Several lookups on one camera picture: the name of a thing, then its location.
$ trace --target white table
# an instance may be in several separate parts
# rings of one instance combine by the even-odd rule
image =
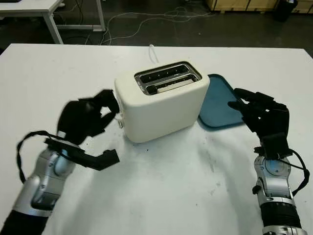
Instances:
[[[313,60],[302,49],[156,47],[159,61],[189,60],[233,87],[261,91],[290,110],[289,144],[313,169]],[[112,88],[133,67],[150,66],[148,47],[11,45],[0,57],[0,221],[21,189],[16,143],[29,131],[55,132],[70,99]],[[41,138],[25,143],[26,174]],[[121,162],[97,172],[77,166],[49,219],[46,235],[257,235],[262,221],[253,161],[258,138],[245,126],[207,132],[192,127],[133,144],[111,123],[88,153],[116,148]],[[296,157],[289,158],[299,164]],[[302,172],[292,169],[295,189]],[[312,180],[295,198],[301,223],[313,233]]]
[[[63,44],[59,29],[93,29],[105,31],[101,0],[96,0],[100,25],[56,25],[53,12],[62,0],[21,0],[20,2],[0,3],[0,17],[43,17],[54,43]]]
[[[2,17],[43,17],[56,44],[63,44],[53,19],[53,12],[62,0],[21,0],[0,3]]]

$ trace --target wooden pallet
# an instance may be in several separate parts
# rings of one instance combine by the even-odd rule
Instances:
[[[206,0],[212,11],[257,11],[265,13],[276,9],[279,0]],[[299,0],[294,13],[313,13],[313,0]]]

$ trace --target gray floor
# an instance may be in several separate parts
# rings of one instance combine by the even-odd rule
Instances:
[[[66,7],[56,12],[55,21],[59,24],[79,22],[78,7],[70,11],[75,5],[75,0],[65,0],[65,3]],[[106,22],[112,16],[126,12],[153,14],[167,12],[185,16],[208,14],[191,19],[159,16],[161,19],[143,23],[133,37],[113,40],[112,45],[293,47],[304,48],[313,57],[313,15],[292,15],[287,22],[279,23],[272,19],[270,13],[210,13],[201,1],[183,3],[182,0],[106,0],[102,6]],[[98,24],[95,1],[83,0],[82,10],[85,24]],[[152,17],[155,16],[127,14],[115,18],[109,25],[112,38],[134,34],[143,20]],[[103,36],[101,32],[77,30],[62,30],[60,33],[66,44],[97,45]],[[104,41],[108,38],[108,34],[104,35]],[[10,43],[53,43],[53,41],[41,19],[8,18],[0,21],[0,47],[6,48]]]

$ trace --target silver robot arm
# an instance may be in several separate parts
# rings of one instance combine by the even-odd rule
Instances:
[[[259,156],[254,161],[257,182],[252,193],[258,196],[263,235],[307,235],[301,227],[293,197],[307,184],[310,173],[298,153],[288,147],[287,107],[259,92],[243,89],[235,89],[234,92],[238,100],[228,105],[242,113],[243,121],[252,132],[257,133],[261,143],[255,148]],[[299,158],[302,167],[289,163],[287,157],[293,154]],[[293,192],[288,183],[291,166],[303,170],[305,176]]]
[[[34,172],[24,183],[13,210],[49,217],[75,165],[54,150],[44,150],[37,159]]]
[[[109,107],[111,112],[102,116],[102,107]],[[42,234],[62,194],[65,180],[76,164],[103,170],[119,162],[115,149],[94,157],[85,154],[78,146],[87,136],[103,133],[118,112],[112,90],[103,90],[95,97],[70,101],[59,118],[57,136],[46,131],[31,132],[25,136],[17,145],[17,165],[24,185],[0,235]],[[24,140],[35,135],[47,136],[45,143],[48,147],[38,156],[34,172],[26,179],[22,171],[20,148]]]
[[[252,192],[258,196],[264,224],[263,235],[307,235],[301,228],[288,183],[290,165],[258,156],[254,168],[258,179]]]

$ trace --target white toaster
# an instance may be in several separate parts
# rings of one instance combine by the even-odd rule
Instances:
[[[126,136],[141,143],[192,125],[209,78],[188,62],[133,71],[115,80]]]

